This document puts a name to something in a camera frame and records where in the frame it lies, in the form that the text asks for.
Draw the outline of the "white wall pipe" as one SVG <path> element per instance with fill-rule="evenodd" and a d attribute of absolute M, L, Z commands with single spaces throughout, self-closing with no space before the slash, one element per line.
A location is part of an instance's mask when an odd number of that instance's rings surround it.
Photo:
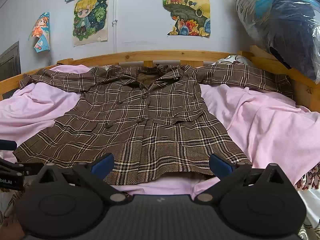
<path fill-rule="evenodd" d="M 113 0 L 113 52 L 117 53 L 117 0 Z"/>

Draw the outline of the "autumn landscape poster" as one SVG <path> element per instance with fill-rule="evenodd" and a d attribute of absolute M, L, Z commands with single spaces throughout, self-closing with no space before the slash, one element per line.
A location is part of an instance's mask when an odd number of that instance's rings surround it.
<path fill-rule="evenodd" d="M 163 7 L 175 21 L 169 36 L 210 36 L 209 0 L 163 0 Z"/>

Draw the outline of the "small anime girl poster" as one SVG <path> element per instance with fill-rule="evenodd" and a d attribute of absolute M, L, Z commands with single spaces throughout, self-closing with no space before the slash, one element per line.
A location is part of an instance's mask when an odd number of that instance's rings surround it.
<path fill-rule="evenodd" d="M 30 37 L 38 38 L 34 49 L 37 53 L 50 50 L 50 22 L 49 12 L 44 12 L 34 24 Z"/>

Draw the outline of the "blonde anime character poster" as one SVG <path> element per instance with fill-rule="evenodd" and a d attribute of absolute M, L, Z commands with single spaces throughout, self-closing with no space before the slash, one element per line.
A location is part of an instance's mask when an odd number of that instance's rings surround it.
<path fill-rule="evenodd" d="M 108 0 L 77 0 L 74 6 L 73 46 L 108 40 Z"/>

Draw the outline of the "wooden bed frame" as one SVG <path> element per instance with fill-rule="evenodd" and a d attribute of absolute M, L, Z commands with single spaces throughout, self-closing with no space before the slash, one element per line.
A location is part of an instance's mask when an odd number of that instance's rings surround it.
<path fill-rule="evenodd" d="M 274 74 L 286 74 L 292 80 L 294 100 L 311 111 L 319 112 L 319 84 L 301 74 L 295 69 L 287 69 L 274 56 L 258 46 L 250 46 L 249 51 L 237 51 L 238 55 L 249 59 L 257 68 Z M 57 61 L 56 66 L 79 65 L 88 67 L 118 65 L 120 63 L 143 62 L 146 67 L 152 67 L 155 61 L 180 61 L 193 67 L 204 66 L 206 62 L 215 62 L 227 57 L 229 53 L 202 50 L 147 50 L 130 51 L 115 54 L 87 57 L 75 60 L 73 58 Z"/>

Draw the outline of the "plastic bag of clothes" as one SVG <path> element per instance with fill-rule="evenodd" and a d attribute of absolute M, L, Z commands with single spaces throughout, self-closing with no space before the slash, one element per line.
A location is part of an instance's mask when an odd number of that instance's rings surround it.
<path fill-rule="evenodd" d="M 235 0 L 255 43 L 319 83 L 319 0 Z"/>

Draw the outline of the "pink bed sheet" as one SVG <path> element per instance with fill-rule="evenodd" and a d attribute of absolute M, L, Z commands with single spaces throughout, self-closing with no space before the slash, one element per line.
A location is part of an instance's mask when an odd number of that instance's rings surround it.
<path fill-rule="evenodd" d="M 132 190 L 176 172 L 209 175 L 209 158 L 277 163 L 319 186 L 319 114 L 297 107 L 286 75 L 245 64 L 58 66 L 1 102 L 4 158 L 69 168 L 111 153 L 107 183 Z"/>

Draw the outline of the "brown plaid coat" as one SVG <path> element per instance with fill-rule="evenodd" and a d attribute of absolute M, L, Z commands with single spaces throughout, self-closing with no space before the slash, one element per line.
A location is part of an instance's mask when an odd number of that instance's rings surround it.
<path fill-rule="evenodd" d="M 290 78 L 245 64 L 95 67 L 73 74 L 43 69 L 20 87 L 45 83 L 77 93 L 76 106 L 23 142 L 14 156 L 22 163 L 69 168 L 110 153 L 111 185 L 135 185 L 167 172 L 210 174 L 209 158 L 248 162 L 212 114 L 201 85 L 229 85 L 281 93 L 291 98 Z"/>

